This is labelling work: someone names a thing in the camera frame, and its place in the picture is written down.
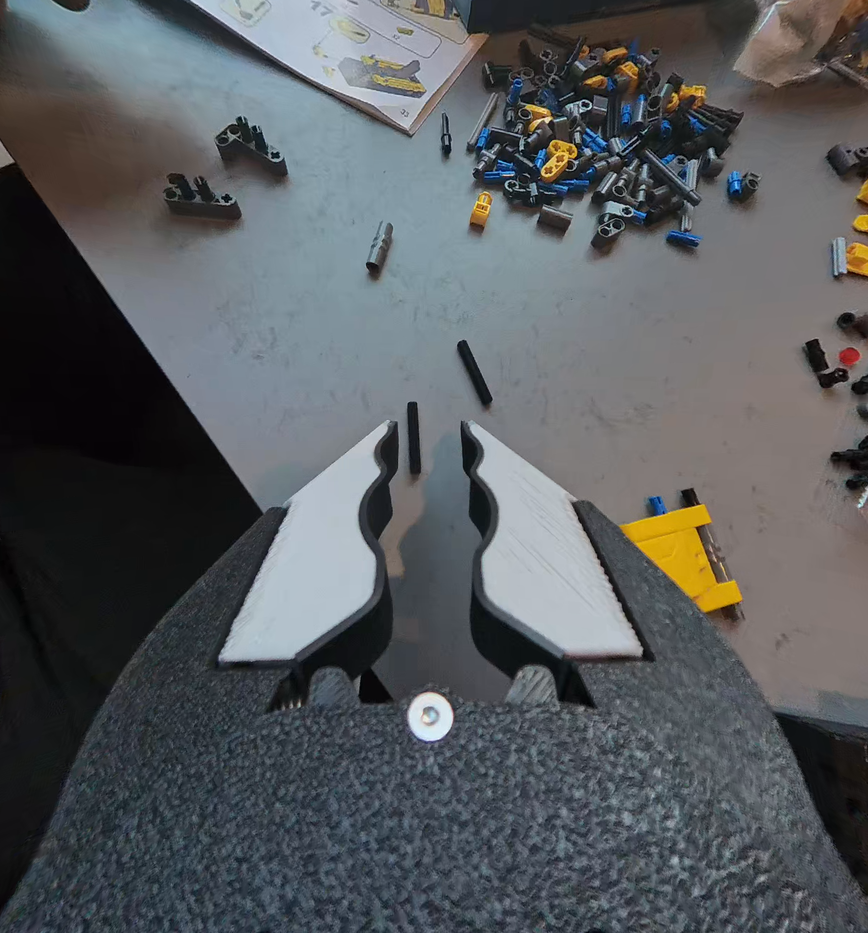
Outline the pile of mixed small pieces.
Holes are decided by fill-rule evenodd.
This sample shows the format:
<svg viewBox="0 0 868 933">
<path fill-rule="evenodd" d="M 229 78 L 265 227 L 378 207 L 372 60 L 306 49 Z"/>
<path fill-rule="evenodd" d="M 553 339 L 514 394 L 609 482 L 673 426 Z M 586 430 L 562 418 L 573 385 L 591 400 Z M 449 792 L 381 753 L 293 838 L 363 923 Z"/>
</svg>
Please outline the pile of mixed small pieces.
<svg viewBox="0 0 868 933">
<path fill-rule="evenodd" d="M 483 64 L 490 96 L 467 142 L 474 182 L 559 233 L 574 217 L 565 202 L 587 200 L 599 253 L 628 227 L 661 225 L 668 244 L 696 250 L 700 183 L 724 176 L 727 198 L 742 205 L 762 178 L 725 169 L 744 113 L 710 102 L 705 85 L 662 76 L 660 59 L 637 40 L 592 45 L 529 28 L 517 64 Z"/>
</svg>

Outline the open instruction booklet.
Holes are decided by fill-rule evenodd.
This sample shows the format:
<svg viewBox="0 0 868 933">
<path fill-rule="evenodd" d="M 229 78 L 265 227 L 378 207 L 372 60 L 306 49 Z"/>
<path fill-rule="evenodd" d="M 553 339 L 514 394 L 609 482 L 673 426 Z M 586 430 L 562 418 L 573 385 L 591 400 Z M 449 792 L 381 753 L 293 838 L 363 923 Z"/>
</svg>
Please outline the open instruction booklet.
<svg viewBox="0 0 868 933">
<path fill-rule="evenodd" d="M 459 2 L 191 1 L 328 94 L 413 136 L 486 42 Z"/>
</svg>

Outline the black angled connector piece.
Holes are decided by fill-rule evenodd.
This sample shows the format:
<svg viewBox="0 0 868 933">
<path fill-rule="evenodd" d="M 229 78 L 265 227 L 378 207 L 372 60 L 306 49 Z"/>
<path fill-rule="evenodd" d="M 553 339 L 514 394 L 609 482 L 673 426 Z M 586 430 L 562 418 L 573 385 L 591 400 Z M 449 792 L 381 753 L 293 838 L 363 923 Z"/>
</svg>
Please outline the black angled connector piece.
<svg viewBox="0 0 868 933">
<path fill-rule="evenodd" d="M 812 339 L 803 344 L 803 353 L 819 387 L 824 390 L 831 389 L 849 379 L 845 367 L 830 367 L 827 356 L 818 339 Z"/>
</svg>

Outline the yellow curved panel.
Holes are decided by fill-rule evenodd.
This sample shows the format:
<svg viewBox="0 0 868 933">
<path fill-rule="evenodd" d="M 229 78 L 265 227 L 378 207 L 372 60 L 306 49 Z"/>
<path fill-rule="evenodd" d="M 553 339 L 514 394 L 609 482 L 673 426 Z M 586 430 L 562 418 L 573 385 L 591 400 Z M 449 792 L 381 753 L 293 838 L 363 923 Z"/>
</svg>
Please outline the yellow curved panel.
<svg viewBox="0 0 868 933">
<path fill-rule="evenodd" d="M 681 507 L 666 508 L 661 496 L 648 499 L 648 517 L 621 525 L 625 536 L 670 577 L 704 613 L 719 613 L 729 624 L 742 619 L 742 593 L 729 572 L 697 491 L 679 491 Z"/>
</svg>

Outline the dark blue cardboard box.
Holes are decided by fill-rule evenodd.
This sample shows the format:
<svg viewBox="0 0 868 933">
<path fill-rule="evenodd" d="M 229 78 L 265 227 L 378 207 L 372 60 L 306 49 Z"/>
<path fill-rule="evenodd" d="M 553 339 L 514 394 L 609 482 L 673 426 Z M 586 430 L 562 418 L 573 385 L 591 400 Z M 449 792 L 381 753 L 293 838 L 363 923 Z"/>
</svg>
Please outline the dark blue cardboard box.
<svg viewBox="0 0 868 933">
<path fill-rule="evenodd" d="M 687 6 L 691 1 L 452 1 L 470 34 L 505 33 L 532 24 L 558 26 L 592 18 L 624 16 Z"/>
</svg>

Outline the crumpled white plastic bag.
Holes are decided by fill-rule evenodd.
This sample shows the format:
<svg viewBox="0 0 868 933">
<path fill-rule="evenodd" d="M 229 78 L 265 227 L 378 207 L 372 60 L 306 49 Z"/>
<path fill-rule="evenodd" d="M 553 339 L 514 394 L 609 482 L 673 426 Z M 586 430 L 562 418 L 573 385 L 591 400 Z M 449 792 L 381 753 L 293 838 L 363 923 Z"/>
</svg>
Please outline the crumpled white plastic bag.
<svg viewBox="0 0 868 933">
<path fill-rule="evenodd" d="M 831 70 L 868 86 L 868 1 L 757 2 L 733 64 L 740 76 L 783 87 Z"/>
</svg>

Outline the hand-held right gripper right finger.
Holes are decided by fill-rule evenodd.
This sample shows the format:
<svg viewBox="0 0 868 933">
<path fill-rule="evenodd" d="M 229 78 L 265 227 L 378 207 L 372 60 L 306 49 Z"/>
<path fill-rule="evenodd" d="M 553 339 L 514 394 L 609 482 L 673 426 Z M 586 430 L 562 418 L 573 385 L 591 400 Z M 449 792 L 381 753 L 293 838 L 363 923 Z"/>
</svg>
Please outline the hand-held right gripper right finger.
<svg viewBox="0 0 868 933">
<path fill-rule="evenodd" d="M 644 659 L 576 498 L 477 422 L 464 421 L 460 435 L 482 539 L 470 603 L 479 653 L 510 678 L 540 666 L 556 683 L 581 663 Z"/>
</svg>

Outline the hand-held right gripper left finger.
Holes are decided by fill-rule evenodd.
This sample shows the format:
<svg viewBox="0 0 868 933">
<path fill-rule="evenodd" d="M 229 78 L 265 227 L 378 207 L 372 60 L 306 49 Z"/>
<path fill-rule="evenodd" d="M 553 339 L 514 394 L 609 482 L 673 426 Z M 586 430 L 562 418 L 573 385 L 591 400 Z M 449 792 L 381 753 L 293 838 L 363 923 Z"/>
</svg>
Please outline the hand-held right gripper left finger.
<svg viewBox="0 0 868 933">
<path fill-rule="evenodd" d="M 380 537 L 392 517 L 396 421 L 384 421 L 279 508 L 277 530 L 218 649 L 219 669 L 366 673 L 392 636 Z"/>
</svg>

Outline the dark grey L-shaped beam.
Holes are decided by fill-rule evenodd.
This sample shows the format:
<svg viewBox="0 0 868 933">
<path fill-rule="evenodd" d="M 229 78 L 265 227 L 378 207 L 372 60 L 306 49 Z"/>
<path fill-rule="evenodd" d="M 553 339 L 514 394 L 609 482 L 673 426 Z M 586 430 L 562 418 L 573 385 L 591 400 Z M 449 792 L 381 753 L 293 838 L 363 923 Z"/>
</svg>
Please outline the dark grey L-shaped beam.
<svg viewBox="0 0 868 933">
<path fill-rule="evenodd" d="M 278 178 L 288 177 L 284 155 L 266 141 L 262 128 L 245 116 L 236 117 L 217 133 L 215 144 L 225 163 L 231 164 L 245 158 Z"/>
<path fill-rule="evenodd" d="M 230 194 L 213 191 L 202 176 L 189 178 L 169 173 L 163 200 L 173 214 L 234 221 L 242 217 L 240 204 Z"/>
</svg>

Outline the cluster of black pins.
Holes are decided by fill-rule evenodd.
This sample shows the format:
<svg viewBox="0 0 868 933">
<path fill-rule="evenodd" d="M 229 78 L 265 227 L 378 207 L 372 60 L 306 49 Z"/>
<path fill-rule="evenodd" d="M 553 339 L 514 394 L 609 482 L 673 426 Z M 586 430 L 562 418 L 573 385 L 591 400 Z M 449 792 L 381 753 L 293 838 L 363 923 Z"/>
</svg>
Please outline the cluster of black pins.
<svg viewBox="0 0 868 933">
<path fill-rule="evenodd" d="M 832 451 L 831 464 L 850 470 L 845 487 L 850 492 L 861 492 L 868 487 L 868 435 L 862 437 L 854 448 Z"/>
</svg>

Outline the person's legs in black pants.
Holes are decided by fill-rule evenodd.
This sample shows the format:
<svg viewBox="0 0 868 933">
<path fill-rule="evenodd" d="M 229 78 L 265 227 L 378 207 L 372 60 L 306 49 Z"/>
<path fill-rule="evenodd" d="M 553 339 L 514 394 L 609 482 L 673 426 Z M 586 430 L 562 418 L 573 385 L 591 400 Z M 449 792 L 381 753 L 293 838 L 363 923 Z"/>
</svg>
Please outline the person's legs in black pants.
<svg viewBox="0 0 868 933">
<path fill-rule="evenodd" d="M 0 169 L 0 913 L 120 672 L 260 514 L 30 182 Z"/>
</svg>

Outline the grey axle connector tube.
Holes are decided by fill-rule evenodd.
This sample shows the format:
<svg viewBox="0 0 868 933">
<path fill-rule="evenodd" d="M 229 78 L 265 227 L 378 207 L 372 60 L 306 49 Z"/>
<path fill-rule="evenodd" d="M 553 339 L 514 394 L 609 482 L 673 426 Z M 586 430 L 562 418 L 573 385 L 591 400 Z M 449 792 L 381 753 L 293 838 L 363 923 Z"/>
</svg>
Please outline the grey axle connector tube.
<svg viewBox="0 0 868 933">
<path fill-rule="evenodd" d="M 375 229 L 365 262 L 367 272 L 373 278 L 377 278 L 382 272 L 392 245 L 393 233 L 393 224 L 385 220 L 380 221 Z"/>
</svg>

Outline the grey desk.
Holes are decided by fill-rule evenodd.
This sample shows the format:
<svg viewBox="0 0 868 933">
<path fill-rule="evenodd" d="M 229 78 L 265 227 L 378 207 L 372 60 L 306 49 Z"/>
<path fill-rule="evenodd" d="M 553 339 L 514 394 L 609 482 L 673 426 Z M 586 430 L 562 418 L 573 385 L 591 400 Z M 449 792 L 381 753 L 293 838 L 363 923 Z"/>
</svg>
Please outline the grey desk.
<svg viewBox="0 0 868 933">
<path fill-rule="evenodd" d="M 868 91 L 832 75 L 751 86 L 719 25 L 689 6 L 591 28 L 644 37 L 743 110 L 729 165 L 763 175 L 744 206 L 704 186 L 697 250 L 631 228 L 603 255 L 580 199 L 563 235 L 502 198 L 469 230 L 477 64 L 440 107 L 444 158 L 436 114 L 399 134 L 185 4 L 16 2 L 0 29 L 0 141 L 260 507 L 419 403 L 423 473 L 401 465 L 384 539 L 396 635 L 379 667 L 395 693 L 450 679 L 492 698 L 502 683 L 465 621 L 477 538 L 459 427 L 474 418 L 616 522 L 695 487 L 744 596 L 730 642 L 769 701 L 868 728 L 868 525 L 829 462 L 865 426 L 801 350 L 818 338 L 835 356 L 837 315 L 868 310 L 868 282 L 829 272 L 857 185 L 825 161 L 868 144 Z M 221 159 L 215 135 L 241 115 L 288 177 Z M 204 177 L 242 217 L 171 213 L 169 173 Z"/>
</svg>

